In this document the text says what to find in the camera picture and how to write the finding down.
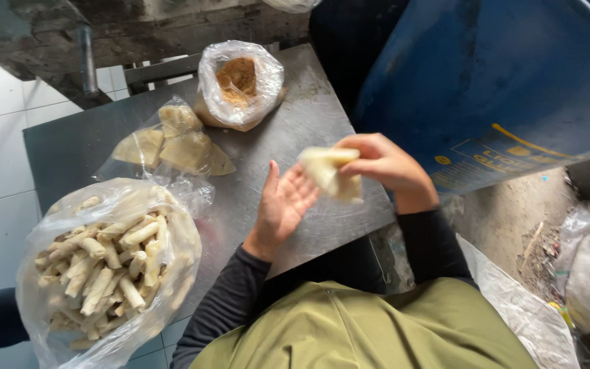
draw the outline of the blue container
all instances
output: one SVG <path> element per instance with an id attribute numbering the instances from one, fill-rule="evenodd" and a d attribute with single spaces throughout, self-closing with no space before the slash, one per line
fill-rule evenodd
<path id="1" fill-rule="evenodd" d="M 353 122 L 414 156 L 442 196 L 590 158 L 586 0 L 412 0 Z"/>

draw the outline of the metal table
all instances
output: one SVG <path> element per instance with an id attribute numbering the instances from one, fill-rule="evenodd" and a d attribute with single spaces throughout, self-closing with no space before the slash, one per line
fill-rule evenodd
<path id="1" fill-rule="evenodd" d="M 329 147 L 354 133 L 310 45 L 278 52 L 283 64 L 286 100 L 256 128 L 243 133 L 208 128 L 211 139 L 234 160 L 237 171 L 209 177 L 216 187 L 214 205 L 197 220 L 204 249 L 197 280 L 176 320 L 195 310 L 234 249 L 256 219 L 267 164 L 274 159 L 285 172 L 306 147 Z M 24 130 L 24 140 L 43 213 L 67 193 L 94 183 L 90 176 L 122 138 L 136 130 L 172 94 L 194 103 L 197 78 L 131 96 Z M 364 204 L 347 205 L 321 198 L 279 250 L 269 276 L 365 236 L 395 221 L 383 187 L 364 179 Z"/>

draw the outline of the olive green shirt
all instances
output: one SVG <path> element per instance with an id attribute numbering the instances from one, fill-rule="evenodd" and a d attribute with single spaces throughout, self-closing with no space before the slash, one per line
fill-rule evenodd
<path id="1" fill-rule="evenodd" d="M 395 296 L 307 282 L 191 368 L 537 368 L 482 294 L 438 278 Z"/>

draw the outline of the debris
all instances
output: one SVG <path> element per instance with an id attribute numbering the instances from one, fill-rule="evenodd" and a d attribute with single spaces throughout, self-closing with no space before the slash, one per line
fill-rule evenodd
<path id="1" fill-rule="evenodd" d="M 536 229 L 536 232 L 534 233 L 534 236 L 530 240 L 530 243 L 525 248 L 525 253 L 522 256 L 522 264 L 520 264 L 520 268 L 518 268 L 518 272 L 521 273 L 522 270 L 525 268 L 525 264 L 527 264 L 527 259 L 529 258 L 530 253 L 532 252 L 532 247 L 534 246 L 534 243 L 536 242 L 536 239 L 538 238 L 539 234 L 541 234 L 542 229 L 543 229 L 543 222 L 540 222 L 538 228 Z"/>

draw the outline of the yellow logo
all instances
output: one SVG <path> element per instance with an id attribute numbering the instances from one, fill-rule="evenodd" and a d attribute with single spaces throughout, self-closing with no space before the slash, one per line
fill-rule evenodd
<path id="1" fill-rule="evenodd" d="M 447 165 L 450 163 L 450 159 L 448 159 L 447 156 L 435 156 L 434 159 L 436 159 L 439 164 Z"/>

